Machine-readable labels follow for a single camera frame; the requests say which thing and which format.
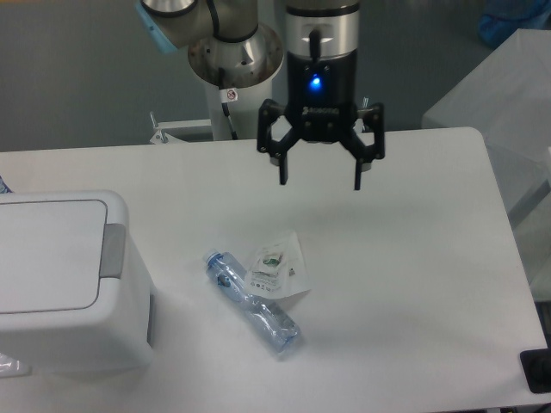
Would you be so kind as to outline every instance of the silver cylinder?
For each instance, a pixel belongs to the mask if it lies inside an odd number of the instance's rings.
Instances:
[[[331,58],[358,48],[360,11],[331,17],[303,17],[287,14],[288,50],[303,57],[310,56],[309,35],[321,32],[321,57]]]

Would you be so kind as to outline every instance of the black cable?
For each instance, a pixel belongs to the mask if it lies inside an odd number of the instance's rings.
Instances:
[[[534,410],[532,413],[543,413],[545,410],[547,410],[549,407],[551,407],[551,403],[544,404],[539,409]]]

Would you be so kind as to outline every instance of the plastic water bottle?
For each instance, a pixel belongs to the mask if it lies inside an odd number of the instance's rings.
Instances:
[[[245,291],[246,270],[232,254],[210,250],[203,260],[207,264],[209,278],[243,310],[255,330],[277,353],[288,348],[299,337],[299,326],[275,301]]]
[[[518,28],[543,28],[551,15],[551,0],[486,0],[479,36],[494,49]]]
[[[11,189],[8,188],[8,185],[6,185],[0,176],[0,194],[9,194],[11,192]]]

